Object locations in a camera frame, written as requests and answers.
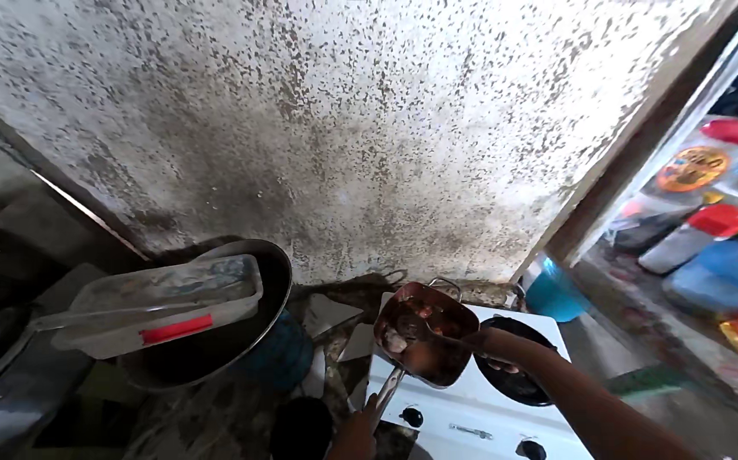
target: white stove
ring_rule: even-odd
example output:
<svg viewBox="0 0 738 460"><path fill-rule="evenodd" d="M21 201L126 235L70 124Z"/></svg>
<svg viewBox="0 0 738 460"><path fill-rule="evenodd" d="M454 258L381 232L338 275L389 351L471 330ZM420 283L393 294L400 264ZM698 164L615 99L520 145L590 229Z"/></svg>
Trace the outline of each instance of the white stove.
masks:
<svg viewBox="0 0 738 460"><path fill-rule="evenodd" d="M392 293L383 296L382 305ZM535 314L466 305L480 322L495 315L516 319L544 335L568 361L570 356L554 319ZM366 394L378 393L394 370L383 350L374 346ZM403 411L422 416L414 426L403 419ZM420 417L407 417L415 424ZM456 460L458 458L513 458L523 441L534 441L544 448L548 460L586 460L592 458L573 429L554 405L535 407L510 399L499 392L480 372L474 357L468 361L454 385L437 389L406 375L388 403L382 420L419 431L410 460Z"/></svg>

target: pan handle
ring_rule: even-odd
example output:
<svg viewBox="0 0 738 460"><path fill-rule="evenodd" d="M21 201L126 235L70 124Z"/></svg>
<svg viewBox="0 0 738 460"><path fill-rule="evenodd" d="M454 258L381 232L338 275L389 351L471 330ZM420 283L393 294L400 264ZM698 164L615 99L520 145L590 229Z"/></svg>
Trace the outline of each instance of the pan handle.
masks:
<svg viewBox="0 0 738 460"><path fill-rule="evenodd" d="M436 283L437 280L445 281L448 284L452 285L457 290L457 301L460 303L463 303L463 290L457 286L457 283L453 282L452 280L445 278L445 277L434 277L433 280L428 282L428 287L430 288L433 284Z"/></svg>
<svg viewBox="0 0 738 460"><path fill-rule="evenodd" d="M372 433L377 429L377 424L380 423L380 418L383 416L383 413L386 412L386 406L388 406L388 402L392 399L392 396L394 396L394 392L400 385L400 381L403 380L404 375L405 370L399 365L395 367L392 373L388 374L388 378L383 384L383 388L380 389L380 392L377 395L377 405L374 406L374 413L372 414L370 425Z"/></svg>

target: large pan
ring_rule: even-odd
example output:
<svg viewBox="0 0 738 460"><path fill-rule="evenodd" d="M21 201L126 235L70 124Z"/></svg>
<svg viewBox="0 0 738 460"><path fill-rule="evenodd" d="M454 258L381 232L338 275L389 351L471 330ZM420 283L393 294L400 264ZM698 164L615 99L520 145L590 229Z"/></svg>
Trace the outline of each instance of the large pan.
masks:
<svg viewBox="0 0 738 460"><path fill-rule="evenodd" d="M453 299L439 290L431 288L437 281L442 280L451 284L457 290L457 299ZM418 282L409 282L394 293L384 308L380 310L374 322L374 342L383 349L384 353L395 364L395 369L386 379L383 388L378 394L378 402L374 410L372 427L380 422L388 402L394 396L397 386L406 373L417 376L437 388L446 388L457 381L459 375L471 358L471 352L458 345L446 343L443 340L432 340L428 343L428 351L434 365L428 369L411 367L412 360L402 353L390 350L387 336L389 328L394 328L397 319L405 313L410 314L415 308L431 308L431 315L426 319L431 328L440 328L445 336L460 339L468 334L479 331L479 319L467 307L463 306L462 291L451 280L444 277L435 277L426 286Z"/></svg>

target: hand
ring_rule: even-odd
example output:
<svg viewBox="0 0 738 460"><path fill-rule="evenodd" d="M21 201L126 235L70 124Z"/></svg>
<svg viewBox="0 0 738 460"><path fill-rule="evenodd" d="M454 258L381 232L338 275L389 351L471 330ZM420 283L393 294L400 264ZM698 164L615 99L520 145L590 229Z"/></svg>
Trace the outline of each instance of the hand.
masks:
<svg viewBox="0 0 738 460"><path fill-rule="evenodd" d="M542 353L545 348L533 340L497 328L480 329L462 340L484 352L494 369L501 368L512 373L518 371L515 365L520 365L537 352Z"/></svg>
<svg viewBox="0 0 738 460"><path fill-rule="evenodd" d="M377 407L377 394L366 401L365 408L357 411L338 429L338 436L326 460L371 460L375 442L371 421Z"/></svg>

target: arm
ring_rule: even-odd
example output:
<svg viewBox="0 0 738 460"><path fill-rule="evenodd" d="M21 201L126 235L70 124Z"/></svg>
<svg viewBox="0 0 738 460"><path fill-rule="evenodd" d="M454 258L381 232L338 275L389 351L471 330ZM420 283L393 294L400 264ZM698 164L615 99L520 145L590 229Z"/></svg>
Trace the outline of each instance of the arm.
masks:
<svg viewBox="0 0 738 460"><path fill-rule="evenodd" d="M530 374L596 460L697 458L678 438L605 391L555 351L493 328L464 340Z"/></svg>

